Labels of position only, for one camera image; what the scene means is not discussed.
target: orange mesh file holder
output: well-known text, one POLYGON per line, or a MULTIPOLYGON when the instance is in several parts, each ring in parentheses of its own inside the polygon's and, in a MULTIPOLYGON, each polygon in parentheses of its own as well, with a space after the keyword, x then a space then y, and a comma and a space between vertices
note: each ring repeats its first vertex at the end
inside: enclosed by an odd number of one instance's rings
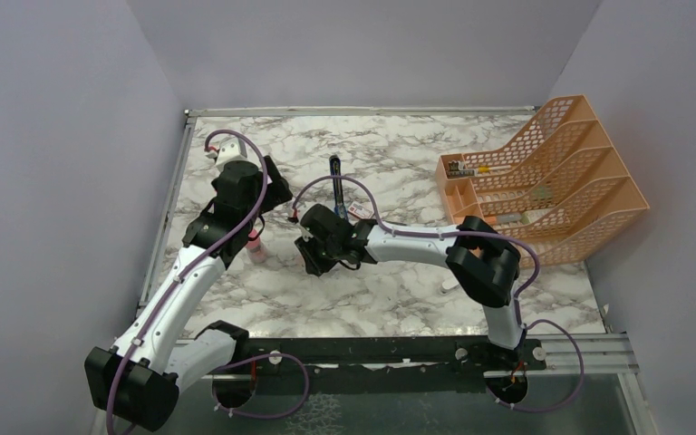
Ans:
POLYGON ((452 223, 522 213, 493 227, 527 241, 542 265, 585 260, 649 209, 583 96, 549 101, 499 150, 442 155, 436 180, 452 223), (451 177, 452 162, 474 171, 451 177))

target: pink bottle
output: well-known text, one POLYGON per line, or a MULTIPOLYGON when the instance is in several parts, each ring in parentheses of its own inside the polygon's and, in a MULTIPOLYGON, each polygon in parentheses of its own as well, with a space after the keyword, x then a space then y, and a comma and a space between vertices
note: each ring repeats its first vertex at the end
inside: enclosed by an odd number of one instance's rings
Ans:
POLYGON ((249 259, 252 260, 252 263, 259 264, 266 261, 268 258, 268 250, 266 246, 263 245, 263 241, 260 240, 260 237, 257 236, 257 230, 252 229, 249 233, 249 238, 255 237, 257 237, 257 239, 246 243, 246 254, 249 255, 249 259))

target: purple cable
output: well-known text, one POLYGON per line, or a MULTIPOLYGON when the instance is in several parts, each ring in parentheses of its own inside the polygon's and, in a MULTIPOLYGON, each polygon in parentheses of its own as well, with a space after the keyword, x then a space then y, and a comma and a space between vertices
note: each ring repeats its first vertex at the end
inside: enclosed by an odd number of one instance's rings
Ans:
MULTIPOLYGON (((268 168, 266 167, 266 161, 263 158, 263 153, 260 151, 260 149, 255 145, 255 143, 250 140, 247 136, 233 130, 215 130, 209 133, 207 136, 207 139, 204 140, 204 151, 208 150, 209 147, 209 141, 212 140, 215 136, 218 134, 230 134, 232 136, 236 136, 237 138, 241 139, 246 143, 246 145, 249 145, 249 148, 252 149, 252 151, 255 152, 257 155, 257 158, 260 160, 260 169, 263 172, 263 180, 268 179, 268 168)), ((263 188, 260 189, 260 196, 257 198, 257 202, 255 205, 252 207, 252 210, 249 212, 246 217, 241 219, 241 222, 238 223, 233 229, 231 229, 226 235, 224 235, 222 238, 220 238, 217 242, 215 242, 214 245, 210 246, 207 248, 206 251, 202 252, 199 256, 196 257, 193 261, 188 263, 188 265, 183 269, 182 272, 179 273, 178 277, 180 278, 180 281, 183 281, 188 274, 193 270, 194 267, 198 265, 201 261, 203 261, 207 256, 209 256, 209 253, 212 251, 216 250, 217 248, 223 246, 232 236, 234 236, 236 233, 238 233, 241 228, 244 227, 247 223, 249 223, 250 220, 255 218, 257 211, 260 209, 260 205, 263 204, 263 199, 266 196, 266 191, 268 189, 267 183, 263 183, 263 188)), ((142 328, 140 331, 137 333, 135 336, 135 339, 142 340, 145 337, 145 334, 148 333, 149 328, 153 324, 153 322, 156 321, 156 318, 159 316, 159 313, 161 311, 161 308, 164 307, 164 304, 167 303, 169 300, 169 297, 172 296, 172 293, 175 292, 175 289, 178 287, 179 282, 177 281, 172 281, 172 284, 167 287, 167 291, 164 292, 164 295, 159 299, 159 301, 156 303, 156 305, 153 307, 153 310, 150 311, 150 314, 147 319, 145 319, 145 322, 142 324, 142 328)), ((108 429, 108 434, 109 435, 116 435, 116 431, 113 428, 113 404, 116 399, 116 392, 119 389, 119 383, 121 383, 121 377, 124 374, 124 368, 127 366, 127 361, 130 360, 131 356, 134 354, 136 349, 136 346, 134 343, 130 344, 129 349, 127 352, 124 354, 124 357, 121 359, 121 363, 119 364, 119 368, 116 369, 116 374, 113 376, 113 382, 111 383, 111 390, 108 393, 108 404, 105 407, 105 425, 108 429)), ((132 424, 129 428, 127 428, 122 435, 128 435, 132 430, 134 430, 134 424, 132 424)))
POLYGON ((535 253, 535 250, 532 249, 528 244, 525 242, 522 242, 521 240, 509 236, 503 236, 502 234, 494 234, 494 233, 486 233, 482 231, 450 231, 449 233, 441 233, 436 234, 436 233, 421 233, 417 231, 406 231, 406 230, 399 230, 399 229, 393 229, 391 227, 388 227, 385 225, 385 223, 380 219, 380 210, 377 207, 377 202, 374 199, 374 195, 371 193, 371 191, 362 184, 361 181, 358 179, 353 179, 351 177, 346 177, 344 175, 325 175, 323 177, 319 177, 318 179, 314 179, 310 183, 306 184, 305 187, 300 189, 300 192, 297 193, 297 196, 295 197, 295 200, 292 201, 292 209, 297 210, 297 203, 300 201, 300 197, 303 196, 306 190, 310 189, 314 184, 325 181, 328 179, 344 179, 346 181, 350 181, 359 188, 361 188, 364 193, 367 194, 367 197, 370 199, 372 202, 372 209, 374 210, 374 215, 375 219, 377 220, 377 226, 384 229, 386 232, 392 233, 392 234, 398 234, 399 236, 407 236, 407 237, 422 237, 422 238, 439 238, 439 237, 458 237, 458 236, 476 236, 476 237, 487 237, 487 238, 494 238, 496 240, 505 240, 507 242, 513 243, 515 245, 519 245, 520 247, 524 248, 529 253, 529 256, 532 257, 532 261, 535 263, 535 270, 532 271, 532 275, 524 282, 524 284, 520 285, 517 291, 514 293, 513 298, 514 298, 514 310, 516 311, 516 317, 517 317, 517 322, 518 324, 521 324, 521 310, 519 309, 518 306, 518 296, 521 295, 523 291, 527 289, 533 282, 535 282, 535 279, 537 276, 540 274, 540 258, 537 257, 537 254, 535 253))
POLYGON ((215 370, 235 369, 235 368, 240 367, 244 364, 249 364, 249 363, 254 362, 254 361, 260 361, 260 360, 264 360, 266 358, 278 358, 278 357, 286 358, 286 359, 294 361, 295 363, 297 363, 297 365, 300 366, 300 370, 303 371, 303 376, 305 379, 305 387, 303 390, 303 396, 300 397, 300 400, 297 401, 295 406, 293 406, 292 408, 290 408, 284 412, 279 412, 277 414, 255 414, 253 412, 236 411, 236 408, 228 409, 220 404, 220 401, 218 401, 218 397, 215 394, 215 387, 213 386, 212 387, 212 397, 215 399, 215 402, 217 403, 217 407, 215 408, 215 411, 220 409, 220 410, 228 412, 229 415, 240 415, 242 417, 249 417, 251 419, 260 419, 260 420, 275 420, 275 419, 281 419, 283 417, 286 417, 287 415, 293 414, 297 410, 299 410, 303 406, 305 401, 308 399, 308 390, 310 390, 310 388, 311 388, 311 381, 310 381, 310 379, 308 379, 308 370, 305 369, 305 364, 303 364, 302 361, 298 360, 297 358, 295 358, 293 355, 290 355, 289 353, 268 353, 265 355, 253 356, 251 358, 247 358, 247 359, 239 361, 239 362, 234 362, 232 364, 223 365, 222 367, 217 367, 217 369, 215 369, 215 370))
POLYGON ((575 341, 575 338, 572 337, 572 334, 568 333, 563 327, 559 326, 556 322, 552 322, 547 319, 539 319, 535 320, 530 326, 527 327, 527 330, 530 330, 537 326, 537 324, 550 324, 551 326, 555 327, 559 331, 561 331, 562 334, 566 335, 566 338, 569 339, 569 342, 572 344, 573 347, 575 347, 575 352, 577 353, 577 361, 580 363, 580 377, 577 379, 577 385, 575 386, 575 389, 572 390, 572 392, 564 399, 563 401, 557 403, 556 405, 551 405, 547 406, 545 408, 527 408, 526 406, 521 406, 521 405, 516 405, 514 404, 511 406, 510 403, 505 403, 501 399, 498 399, 498 397, 495 395, 492 390, 487 388, 487 391, 489 394, 492 395, 493 398, 495 398, 495 402, 499 403, 502 406, 505 406, 506 408, 511 409, 512 411, 519 411, 519 412, 528 412, 531 414, 539 414, 542 412, 550 412, 550 411, 556 411, 559 408, 562 408, 566 405, 568 405, 570 402, 572 402, 575 398, 577 398, 577 395, 580 394, 580 390, 583 388, 583 381, 585 378, 585 367, 583 365, 583 354, 580 352, 580 347, 577 345, 577 342, 575 341))

